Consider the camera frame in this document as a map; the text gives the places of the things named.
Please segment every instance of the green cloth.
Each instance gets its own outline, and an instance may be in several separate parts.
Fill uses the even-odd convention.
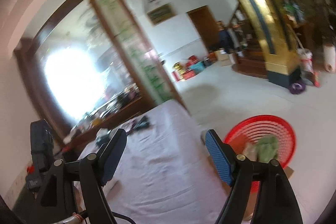
[[[268,163],[271,159],[274,159],[278,153],[279,143],[276,136],[268,134],[263,136],[257,142],[257,152],[259,162]]]

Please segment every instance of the blue gripper pad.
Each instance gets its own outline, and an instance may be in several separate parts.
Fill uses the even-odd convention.
[[[231,186],[233,177],[231,174],[230,164],[219,145],[209,132],[205,134],[205,145],[210,153],[212,161],[215,164],[219,177],[227,185]]]

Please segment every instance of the bright light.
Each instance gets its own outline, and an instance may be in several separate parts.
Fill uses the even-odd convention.
[[[77,120],[93,110],[104,92],[103,81],[89,55],[79,49],[70,47],[51,54],[44,71],[61,107]]]

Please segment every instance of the doorway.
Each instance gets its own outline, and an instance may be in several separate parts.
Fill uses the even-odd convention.
[[[195,25],[208,51],[218,45],[218,27],[208,6],[199,7],[188,12],[188,16]]]

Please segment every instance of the tiled floor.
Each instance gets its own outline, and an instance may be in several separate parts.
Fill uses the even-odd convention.
[[[218,63],[199,75],[178,82],[191,115],[204,129],[220,137],[238,122],[259,114],[287,120],[297,147],[289,166],[304,224],[314,223],[336,189],[336,75],[320,74],[321,87],[301,95],[266,80],[240,75]]]

